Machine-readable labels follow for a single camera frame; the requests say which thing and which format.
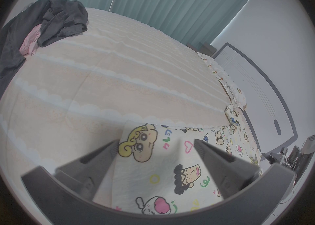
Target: pink clothing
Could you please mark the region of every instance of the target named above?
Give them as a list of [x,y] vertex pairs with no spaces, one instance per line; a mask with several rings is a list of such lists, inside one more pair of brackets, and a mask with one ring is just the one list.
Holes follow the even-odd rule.
[[40,27],[41,27],[41,24],[35,26],[32,29],[32,31],[30,31],[30,33],[24,39],[24,42],[22,46],[20,47],[20,53],[22,55],[36,54],[36,49],[38,47],[37,39],[40,37]]

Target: gray gripper base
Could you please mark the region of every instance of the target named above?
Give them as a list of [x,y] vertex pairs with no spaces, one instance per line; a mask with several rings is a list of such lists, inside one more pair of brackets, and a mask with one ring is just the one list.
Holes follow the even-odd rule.
[[[293,180],[292,171],[273,164],[262,177],[213,206],[175,215],[142,215],[86,201],[40,166],[22,176],[33,201],[54,225],[261,224],[280,203]],[[212,194],[212,189],[205,188],[205,194]]]

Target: mattress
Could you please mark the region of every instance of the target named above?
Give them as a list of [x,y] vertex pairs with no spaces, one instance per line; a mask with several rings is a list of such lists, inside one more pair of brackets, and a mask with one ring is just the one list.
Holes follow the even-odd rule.
[[[0,101],[0,167],[42,224],[21,175],[50,173],[120,139],[127,120],[212,128],[229,125],[231,103],[218,79],[187,46],[148,25],[87,8],[88,31],[38,48]],[[111,206],[113,169],[97,202]]]

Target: clothing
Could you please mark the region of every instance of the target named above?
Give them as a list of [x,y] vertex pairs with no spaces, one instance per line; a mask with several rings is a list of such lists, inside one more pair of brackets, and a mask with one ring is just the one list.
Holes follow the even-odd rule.
[[38,0],[11,19],[0,32],[0,99],[26,60],[20,47],[35,26],[42,24],[38,45],[47,46],[86,31],[87,21],[88,13],[82,3],[69,0]]
[[40,27],[41,24],[35,26],[24,39],[22,46],[20,47],[20,53],[22,55],[33,55],[36,53],[36,48],[38,47],[37,39],[40,37]]
[[238,110],[232,105],[226,107],[230,125],[209,129],[128,121],[116,157],[112,208],[167,215],[222,201],[220,190],[193,144],[200,139],[258,165],[261,155]]

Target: cartoon character with yellow hair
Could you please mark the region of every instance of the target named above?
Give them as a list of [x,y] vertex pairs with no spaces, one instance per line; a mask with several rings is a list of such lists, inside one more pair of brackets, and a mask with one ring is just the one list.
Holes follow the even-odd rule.
[[127,141],[120,143],[118,153],[122,157],[129,157],[133,153],[138,162],[147,162],[157,137],[158,132],[153,125],[138,126],[131,131]]

